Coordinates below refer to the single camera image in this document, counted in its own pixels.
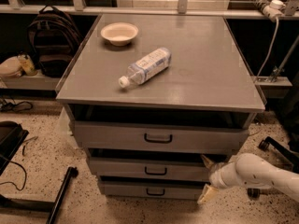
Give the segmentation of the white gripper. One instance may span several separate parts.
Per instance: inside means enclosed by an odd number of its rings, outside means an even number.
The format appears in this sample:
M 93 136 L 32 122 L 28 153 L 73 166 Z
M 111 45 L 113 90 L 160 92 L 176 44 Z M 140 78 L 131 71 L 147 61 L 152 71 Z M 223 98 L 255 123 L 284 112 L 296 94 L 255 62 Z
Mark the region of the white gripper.
M 233 162 L 214 162 L 206 155 L 201 155 L 201 159 L 209 170 L 209 181 L 212 186 L 204 185 L 202 194 L 197 201 L 198 204 L 204 204 L 212 200 L 218 194 L 218 189 L 228 189 L 243 184 Z

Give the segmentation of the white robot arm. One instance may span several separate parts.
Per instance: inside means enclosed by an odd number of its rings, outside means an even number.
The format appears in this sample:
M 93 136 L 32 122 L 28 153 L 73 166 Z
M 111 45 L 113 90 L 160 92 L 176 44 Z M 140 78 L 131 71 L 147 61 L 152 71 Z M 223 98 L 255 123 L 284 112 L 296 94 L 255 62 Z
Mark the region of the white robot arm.
M 214 162 L 206 155 L 201 158 L 208 169 L 209 183 L 204 185 L 200 204 L 214 198 L 220 189 L 231 187 L 274 188 L 299 201 L 299 174 L 280 169 L 255 154 L 243 153 L 231 162 Z

